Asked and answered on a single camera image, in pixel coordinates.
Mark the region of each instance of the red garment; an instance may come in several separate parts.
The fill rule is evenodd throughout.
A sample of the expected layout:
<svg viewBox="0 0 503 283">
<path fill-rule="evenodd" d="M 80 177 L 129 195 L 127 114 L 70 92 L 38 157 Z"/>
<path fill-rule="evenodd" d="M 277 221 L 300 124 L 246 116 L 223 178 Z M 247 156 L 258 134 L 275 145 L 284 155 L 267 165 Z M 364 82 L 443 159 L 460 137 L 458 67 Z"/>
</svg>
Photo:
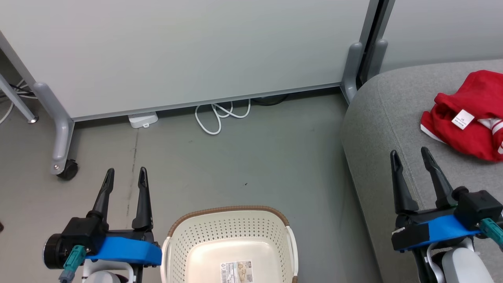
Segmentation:
<svg viewBox="0 0 503 283">
<path fill-rule="evenodd" d="M 475 118 L 460 129 L 452 119 L 464 109 Z M 480 70 L 468 75 L 453 95 L 439 93 L 421 130 L 457 151 L 489 161 L 503 161 L 503 74 Z"/>
</svg>

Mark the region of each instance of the beige plastic basket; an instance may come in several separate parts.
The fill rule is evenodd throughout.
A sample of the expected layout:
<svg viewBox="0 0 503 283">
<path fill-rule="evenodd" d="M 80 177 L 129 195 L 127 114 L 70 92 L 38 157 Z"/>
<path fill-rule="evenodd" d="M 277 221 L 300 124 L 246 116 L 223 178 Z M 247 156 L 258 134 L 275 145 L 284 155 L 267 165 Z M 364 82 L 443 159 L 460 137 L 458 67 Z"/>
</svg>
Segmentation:
<svg viewBox="0 0 503 283">
<path fill-rule="evenodd" d="M 162 245 L 162 283 L 296 283 L 288 220 L 267 206 L 228 206 L 178 219 Z"/>
</svg>

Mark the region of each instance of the teal cable connector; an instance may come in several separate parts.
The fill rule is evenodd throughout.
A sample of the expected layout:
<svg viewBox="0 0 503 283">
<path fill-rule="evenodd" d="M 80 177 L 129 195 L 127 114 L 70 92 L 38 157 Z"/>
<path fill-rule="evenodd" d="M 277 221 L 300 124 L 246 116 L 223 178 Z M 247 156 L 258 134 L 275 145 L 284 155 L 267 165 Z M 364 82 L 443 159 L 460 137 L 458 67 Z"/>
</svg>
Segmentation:
<svg viewBox="0 0 503 283">
<path fill-rule="evenodd" d="M 501 229 L 496 222 L 491 218 L 482 219 L 480 222 L 480 230 L 503 249 L 503 229 Z"/>
<path fill-rule="evenodd" d="M 59 282 L 71 283 L 75 277 L 77 268 L 84 262 L 85 259 L 86 248 L 81 245 L 74 246 L 63 265 L 64 270 L 58 278 Z"/>
</svg>

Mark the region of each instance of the whiteboard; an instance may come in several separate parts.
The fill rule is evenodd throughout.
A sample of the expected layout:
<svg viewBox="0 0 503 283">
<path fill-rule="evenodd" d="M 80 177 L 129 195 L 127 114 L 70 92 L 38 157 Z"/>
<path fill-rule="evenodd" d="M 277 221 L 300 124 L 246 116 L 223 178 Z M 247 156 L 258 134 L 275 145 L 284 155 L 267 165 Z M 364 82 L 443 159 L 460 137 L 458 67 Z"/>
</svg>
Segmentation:
<svg viewBox="0 0 503 283">
<path fill-rule="evenodd" d="M 503 1 L 396 0 L 383 34 L 380 72 L 406 66 L 503 58 Z"/>
<path fill-rule="evenodd" d="M 3 0 L 0 30 L 70 117 L 337 83 L 369 0 Z"/>
</svg>

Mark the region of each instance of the gray upholstery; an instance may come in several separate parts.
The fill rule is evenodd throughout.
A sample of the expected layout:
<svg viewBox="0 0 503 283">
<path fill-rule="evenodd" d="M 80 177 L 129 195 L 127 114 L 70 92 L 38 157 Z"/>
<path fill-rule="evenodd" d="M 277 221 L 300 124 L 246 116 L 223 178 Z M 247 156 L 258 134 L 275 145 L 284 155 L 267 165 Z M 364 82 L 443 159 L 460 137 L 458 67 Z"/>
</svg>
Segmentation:
<svg viewBox="0 0 503 283">
<path fill-rule="evenodd" d="M 503 73 L 503 60 L 445 63 L 397 69 L 369 80 L 350 104 L 343 124 L 343 145 L 385 283 L 418 282 L 410 253 L 391 246 L 394 229 L 389 153 L 398 150 L 404 176 L 420 209 L 435 207 L 435 192 L 420 149 L 430 149 L 452 186 L 485 189 L 503 201 L 503 164 L 456 152 L 420 130 L 423 111 L 429 111 L 439 92 L 452 94 L 473 71 Z M 503 253 L 491 240 L 476 240 L 495 282 L 503 282 Z"/>
</svg>

